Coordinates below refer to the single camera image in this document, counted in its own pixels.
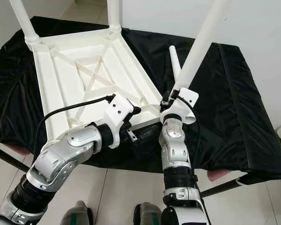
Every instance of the white wall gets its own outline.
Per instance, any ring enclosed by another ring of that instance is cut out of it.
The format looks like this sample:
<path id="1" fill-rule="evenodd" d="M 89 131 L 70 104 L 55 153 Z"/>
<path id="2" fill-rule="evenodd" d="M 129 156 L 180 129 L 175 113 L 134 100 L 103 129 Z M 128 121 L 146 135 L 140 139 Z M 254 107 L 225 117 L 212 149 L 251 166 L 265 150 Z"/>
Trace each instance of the white wall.
<path id="1" fill-rule="evenodd" d="M 30 18 L 34 15 L 59 18 L 74 0 L 23 0 Z M 0 0 L 0 48 L 13 34 L 20 29 L 20 25 L 9 4 L 9 0 Z"/>
<path id="2" fill-rule="evenodd" d="M 122 26 L 195 38 L 212 0 L 122 0 Z M 215 42 L 240 47 L 274 127 L 281 124 L 281 0 L 232 0 Z"/>

